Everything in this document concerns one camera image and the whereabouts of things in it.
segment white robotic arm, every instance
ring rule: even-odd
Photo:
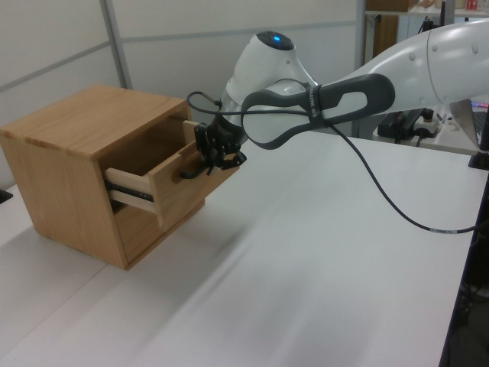
[[[239,148],[247,138],[275,149],[307,130],[486,93],[488,35],[489,21],[436,28],[394,45],[337,82],[318,85],[289,38],[257,34],[236,64],[214,122],[196,133],[206,157],[219,157],[206,165],[241,164]],[[237,152],[226,164],[224,156]]]

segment white wall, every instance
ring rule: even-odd
[[[359,66],[362,0],[109,2],[134,89],[182,98],[202,90],[219,98],[245,45],[263,30],[290,37],[304,67],[319,83],[339,79]],[[197,113],[193,118],[211,119]]]
[[[99,0],[0,0],[0,125],[94,83],[120,86]]]

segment white tabletop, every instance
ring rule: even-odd
[[[406,214],[474,224],[487,172],[468,156],[354,142]],[[336,136],[243,151],[130,271],[37,235],[15,190],[0,206],[0,366],[438,365],[471,234],[401,219]]]

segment wooden cabinet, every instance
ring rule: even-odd
[[[0,144],[41,235],[130,268],[236,171],[180,178],[199,164],[188,119],[182,99],[93,86],[0,128]]]

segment cabinet top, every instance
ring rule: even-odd
[[[95,160],[170,115],[184,99],[91,86],[0,128],[0,136]]]

